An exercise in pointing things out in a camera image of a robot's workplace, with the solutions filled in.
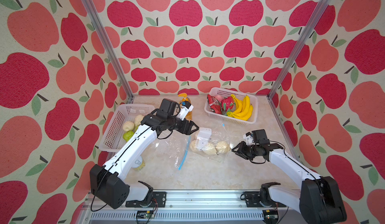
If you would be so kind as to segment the clear white zip-top bag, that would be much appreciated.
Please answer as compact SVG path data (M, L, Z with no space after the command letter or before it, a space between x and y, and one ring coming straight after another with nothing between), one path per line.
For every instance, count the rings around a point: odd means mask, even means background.
M224 124L200 128L193 134L188 150L207 159L223 163L231 151L230 136Z

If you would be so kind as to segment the cream toy pear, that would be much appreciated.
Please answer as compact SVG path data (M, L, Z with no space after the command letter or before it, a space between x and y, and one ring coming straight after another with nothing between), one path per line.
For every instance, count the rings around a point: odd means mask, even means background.
M141 124L141 121L143 120L144 116L143 115L137 115L134 120L135 126L139 126Z

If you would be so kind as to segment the green toy pear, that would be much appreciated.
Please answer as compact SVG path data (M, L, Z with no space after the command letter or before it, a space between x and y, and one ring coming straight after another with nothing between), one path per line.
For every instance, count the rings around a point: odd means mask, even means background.
M128 131L128 132L125 132L122 136L123 140L128 142L132 136L134 135L134 132L133 131Z

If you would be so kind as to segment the clear blue zip-top bag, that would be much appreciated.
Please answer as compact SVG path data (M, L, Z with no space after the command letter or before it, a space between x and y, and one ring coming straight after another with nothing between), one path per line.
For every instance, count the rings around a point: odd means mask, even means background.
M174 162L177 170L181 170L187 157L191 136L173 134L168 138L156 139L155 149Z

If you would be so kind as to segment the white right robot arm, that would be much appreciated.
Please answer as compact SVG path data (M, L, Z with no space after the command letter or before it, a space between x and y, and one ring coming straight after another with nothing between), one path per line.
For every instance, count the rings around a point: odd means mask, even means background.
M283 204L300 213L308 224L335 224L347 220L338 183L332 177L321 176L295 160L281 143L269 140L264 129L248 132L243 139L232 148L233 153L251 163L257 157L264 158L265 162L280 168L299 187L293 191L278 182L265 183L258 192L241 195L247 206Z

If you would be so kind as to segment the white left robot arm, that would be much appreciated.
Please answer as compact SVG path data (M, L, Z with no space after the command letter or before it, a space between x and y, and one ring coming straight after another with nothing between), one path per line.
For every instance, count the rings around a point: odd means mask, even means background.
M153 188L143 181L133 184L124 181L135 161L163 131L191 135L199 130L193 121L186 119L193 108L190 101L178 103L163 99L158 109L144 116L134 135L111 159L91 168L90 186L94 197L113 209L118 209L127 201L148 205L152 200Z

